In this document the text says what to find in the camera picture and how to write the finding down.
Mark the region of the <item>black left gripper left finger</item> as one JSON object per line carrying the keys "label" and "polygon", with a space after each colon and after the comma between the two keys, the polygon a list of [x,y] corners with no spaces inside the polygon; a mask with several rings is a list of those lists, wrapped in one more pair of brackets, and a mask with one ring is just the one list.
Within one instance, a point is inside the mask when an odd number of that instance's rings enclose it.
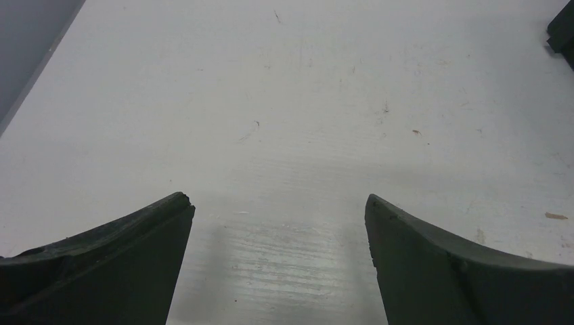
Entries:
{"label": "black left gripper left finger", "polygon": [[1,259],[2,324],[165,324],[195,208],[182,192]]}

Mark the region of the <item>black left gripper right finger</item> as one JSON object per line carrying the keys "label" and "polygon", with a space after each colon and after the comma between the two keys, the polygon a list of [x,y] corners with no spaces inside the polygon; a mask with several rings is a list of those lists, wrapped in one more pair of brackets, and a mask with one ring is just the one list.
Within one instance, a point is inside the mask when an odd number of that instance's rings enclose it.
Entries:
{"label": "black left gripper right finger", "polygon": [[365,223],[389,324],[572,324],[573,267],[477,244],[371,194]]}

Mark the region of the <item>black plastic bin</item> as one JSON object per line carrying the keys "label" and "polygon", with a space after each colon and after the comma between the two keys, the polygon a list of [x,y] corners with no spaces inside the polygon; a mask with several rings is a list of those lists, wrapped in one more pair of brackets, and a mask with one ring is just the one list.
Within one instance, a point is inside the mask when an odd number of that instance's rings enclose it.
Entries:
{"label": "black plastic bin", "polygon": [[548,24],[547,44],[550,49],[560,54],[573,68],[573,0],[569,1]]}

